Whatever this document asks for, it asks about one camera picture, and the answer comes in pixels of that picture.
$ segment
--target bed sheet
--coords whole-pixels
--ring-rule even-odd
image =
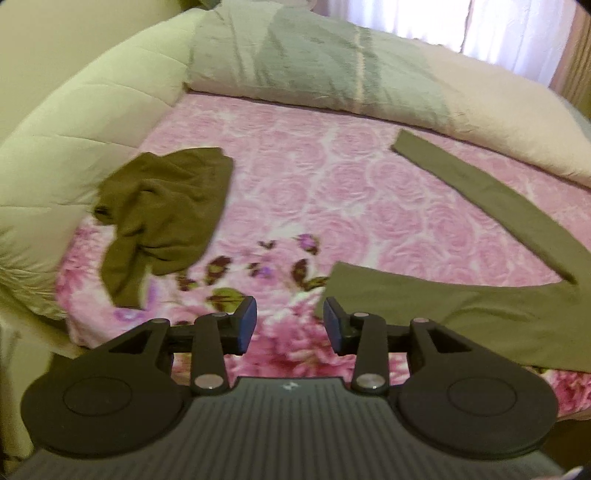
[[[234,158],[212,243],[187,275],[153,277],[145,310],[116,308],[99,277],[113,227],[84,218],[56,285],[72,341],[96,347],[154,317],[191,323],[230,312],[253,295],[258,326],[245,355],[226,356],[232,381],[244,375],[349,381],[354,357],[332,352],[312,314],[336,261],[448,283],[559,280],[458,192],[393,153],[400,128],[345,113],[186,95],[140,150],[221,146]],[[591,248],[588,190],[484,148],[409,130],[508,184]],[[408,378],[403,354],[391,354],[390,364],[393,384]],[[187,355],[177,355],[175,380],[187,382],[189,366]],[[553,387],[561,417],[591,407],[590,374],[529,368]]]

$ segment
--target beige curtain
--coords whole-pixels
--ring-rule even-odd
[[[580,5],[550,88],[591,118],[591,15]]]

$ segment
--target white sheer curtain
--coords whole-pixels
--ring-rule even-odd
[[[321,15],[420,38],[549,85],[575,0],[318,0]]]

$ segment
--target silver screw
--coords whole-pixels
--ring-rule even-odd
[[[216,374],[203,374],[195,379],[195,385],[204,390],[213,390],[221,387],[223,378]]]
[[[378,374],[363,374],[357,377],[356,383],[361,388],[375,390],[386,383],[386,379]]]

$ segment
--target pink floral bedsheet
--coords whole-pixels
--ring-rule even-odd
[[[57,282],[69,332],[95,347],[154,317],[173,325],[256,297],[249,351],[228,356],[239,375],[338,375],[354,358],[330,349],[312,315],[339,260],[448,283],[527,286],[558,281],[494,220],[442,181],[390,151],[401,126],[334,112],[189,94],[146,139],[165,154],[221,146],[234,158],[227,207],[206,255],[186,277],[151,280],[146,310],[116,308],[99,277],[113,227],[80,224]],[[410,129],[522,193],[591,248],[591,193],[483,148]],[[187,381],[178,355],[174,376]],[[408,377],[391,355],[392,382]],[[541,370],[560,415],[591,407],[591,375]]]

